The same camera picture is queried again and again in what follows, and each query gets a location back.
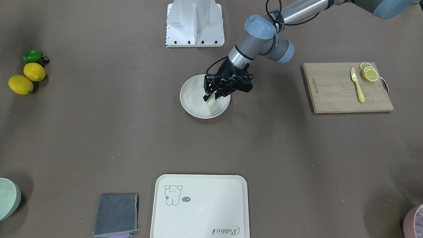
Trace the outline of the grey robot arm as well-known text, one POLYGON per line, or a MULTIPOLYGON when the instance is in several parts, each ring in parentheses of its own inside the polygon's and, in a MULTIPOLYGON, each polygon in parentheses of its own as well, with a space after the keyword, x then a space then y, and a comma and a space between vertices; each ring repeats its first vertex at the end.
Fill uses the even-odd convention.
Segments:
POLYGON ((248 93, 252 88, 253 75, 248 68, 257 56, 277 63, 287 63, 294 54, 294 46, 279 37, 287 26, 306 23, 320 12, 344 0, 295 0, 279 9, 266 11, 266 15, 251 15, 244 24, 245 33, 232 48, 228 56, 221 59, 217 73, 206 73, 204 77, 204 101, 226 97, 234 91, 248 93))

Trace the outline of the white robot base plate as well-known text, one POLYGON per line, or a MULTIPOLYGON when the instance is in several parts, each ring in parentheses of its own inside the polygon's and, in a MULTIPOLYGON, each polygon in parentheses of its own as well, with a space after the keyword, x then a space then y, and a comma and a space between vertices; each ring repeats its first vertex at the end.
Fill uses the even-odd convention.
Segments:
POLYGON ((225 44, 221 4, 174 0, 167 5, 166 47, 221 47, 225 44))

